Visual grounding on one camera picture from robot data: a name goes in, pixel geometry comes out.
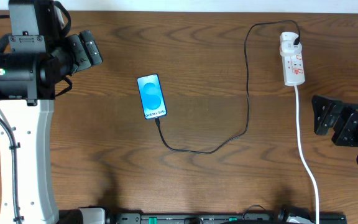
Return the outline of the blue Samsung smartphone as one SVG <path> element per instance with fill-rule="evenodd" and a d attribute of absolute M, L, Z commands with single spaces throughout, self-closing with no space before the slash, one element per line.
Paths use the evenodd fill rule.
<path fill-rule="evenodd" d="M 159 76 L 155 74 L 137 79 L 139 95 L 145 119 L 156 119 L 167 115 Z"/>

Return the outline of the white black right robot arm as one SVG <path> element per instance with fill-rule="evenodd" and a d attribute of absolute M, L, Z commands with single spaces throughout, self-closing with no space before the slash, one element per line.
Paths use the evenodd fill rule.
<path fill-rule="evenodd" d="M 320 136 L 334 130 L 336 146 L 358 147 L 358 103 L 345 103 L 322 95 L 312 97 L 314 133 Z"/>

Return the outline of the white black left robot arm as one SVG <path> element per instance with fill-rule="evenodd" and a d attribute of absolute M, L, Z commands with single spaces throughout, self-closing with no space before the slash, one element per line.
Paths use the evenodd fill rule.
<path fill-rule="evenodd" d="M 101 207 L 59 210 L 52 189 L 50 127 L 59 82 L 103 61 L 92 33 L 70 34 L 58 1 L 9 2 L 0 39 L 0 223 L 107 223 Z"/>

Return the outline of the white USB charger adapter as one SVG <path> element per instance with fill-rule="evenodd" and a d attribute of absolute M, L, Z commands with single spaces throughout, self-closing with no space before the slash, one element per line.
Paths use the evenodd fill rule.
<path fill-rule="evenodd" d="M 290 57 L 300 54 L 302 51 L 300 36 L 294 32 L 282 32 L 280 35 L 279 50 L 282 57 Z"/>

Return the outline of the white power strip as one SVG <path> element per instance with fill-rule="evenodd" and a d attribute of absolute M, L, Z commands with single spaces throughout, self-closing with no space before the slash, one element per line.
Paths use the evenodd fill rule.
<path fill-rule="evenodd" d="M 297 86 L 305 82 L 305 69 L 302 54 L 283 56 L 283 77 L 286 86 Z"/>

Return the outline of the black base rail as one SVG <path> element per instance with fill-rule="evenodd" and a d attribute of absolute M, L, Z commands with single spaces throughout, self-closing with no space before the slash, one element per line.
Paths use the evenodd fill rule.
<path fill-rule="evenodd" d="M 114 213 L 104 207 L 60 210 L 58 223 L 105 224 L 315 224 L 309 210 L 284 205 L 277 212 L 252 205 L 242 213 Z"/>

